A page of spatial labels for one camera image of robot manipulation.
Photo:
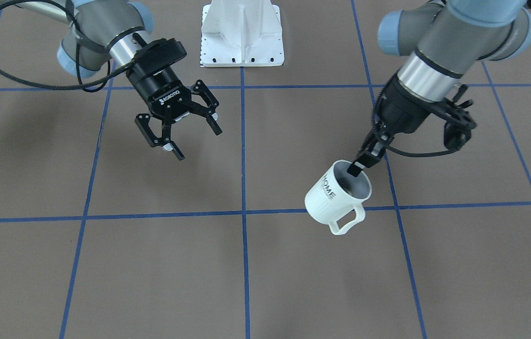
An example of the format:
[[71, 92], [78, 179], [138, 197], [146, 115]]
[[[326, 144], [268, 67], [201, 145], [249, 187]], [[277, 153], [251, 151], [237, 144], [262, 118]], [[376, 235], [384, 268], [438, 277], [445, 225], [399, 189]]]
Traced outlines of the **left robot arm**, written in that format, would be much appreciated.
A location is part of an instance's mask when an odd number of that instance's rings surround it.
[[[478, 61], [513, 58], [531, 44], [531, 13], [523, 0], [429, 0], [412, 10], [388, 13], [378, 28], [379, 48], [405, 56], [405, 63], [380, 91], [371, 113], [372, 128], [351, 176], [378, 164], [386, 151], [406, 157], [458, 152], [476, 122], [460, 99], [463, 76]], [[442, 152], [409, 153], [392, 147], [397, 134], [411, 134], [429, 116], [444, 120]]]

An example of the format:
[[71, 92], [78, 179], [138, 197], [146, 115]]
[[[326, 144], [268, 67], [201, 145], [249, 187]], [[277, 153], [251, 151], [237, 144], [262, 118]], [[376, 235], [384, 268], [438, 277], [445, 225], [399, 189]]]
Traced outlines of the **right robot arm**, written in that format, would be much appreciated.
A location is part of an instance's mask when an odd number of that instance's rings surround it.
[[135, 123], [151, 147], [184, 155], [171, 137], [171, 128], [189, 114], [205, 119], [216, 135], [218, 100], [201, 80], [184, 86], [171, 68], [186, 57], [181, 42], [151, 38], [153, 17], [138, 2], [127, 0], [0, 0], [0, 9], [17, 6], [68, 24], [57, 50], [63, 69], [78, 80], [95, 75], [111, 60], [148, 107]]

